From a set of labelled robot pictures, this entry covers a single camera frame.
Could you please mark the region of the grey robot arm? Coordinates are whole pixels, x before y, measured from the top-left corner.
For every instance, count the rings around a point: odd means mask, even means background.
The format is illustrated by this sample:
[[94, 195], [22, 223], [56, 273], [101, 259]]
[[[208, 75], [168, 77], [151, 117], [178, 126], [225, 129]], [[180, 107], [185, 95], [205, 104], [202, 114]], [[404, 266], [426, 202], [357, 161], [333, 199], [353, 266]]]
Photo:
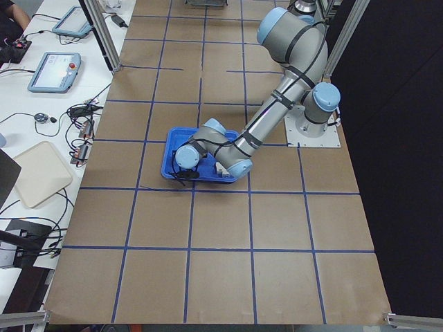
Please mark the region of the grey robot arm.
[[305, 107], [306, 120], [315, 125], [326, 124], [336, 110], [339, 90], [320, 80], [328, 56], [324, 30], [276, 7], [260, 23], [257, 41], [283, 68], [279, 85], [235, 139], [229, 140], [224, 126], [211, 118], [174, 148], [171, 158], [165, 159], [173, 179], [200, 179], [198, 166], [208, 156], [234, 179], [242, 178], [253, 167], [252, 155], [296, 104]]

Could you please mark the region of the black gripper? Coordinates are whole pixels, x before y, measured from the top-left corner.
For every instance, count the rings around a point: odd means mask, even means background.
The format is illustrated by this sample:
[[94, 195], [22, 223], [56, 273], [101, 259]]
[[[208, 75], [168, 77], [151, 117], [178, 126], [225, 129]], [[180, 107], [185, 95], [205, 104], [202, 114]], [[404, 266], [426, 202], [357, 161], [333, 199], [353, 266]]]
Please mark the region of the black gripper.
[[194, 181], [200, 177], [200, 173], [193, 169], [180, 169], [179, 171], [175, 171], [173, 169], [171, 172], [169, 172], [169, 175], [171, 175], [174, 180], [178, 181], [184, 187], [186, 186], [186, 181]]

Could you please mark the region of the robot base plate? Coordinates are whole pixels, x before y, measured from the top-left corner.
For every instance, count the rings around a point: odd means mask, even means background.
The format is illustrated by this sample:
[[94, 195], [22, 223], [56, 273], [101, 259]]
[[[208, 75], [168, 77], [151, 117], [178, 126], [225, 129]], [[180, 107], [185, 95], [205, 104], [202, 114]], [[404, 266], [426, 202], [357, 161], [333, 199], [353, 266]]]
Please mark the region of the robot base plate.
[[305, 117], [305, 108], [296, 106], [284, 117], [287, 145], [307, 148], [341, 148], [334, 114], [327, 122], [314, 124]]

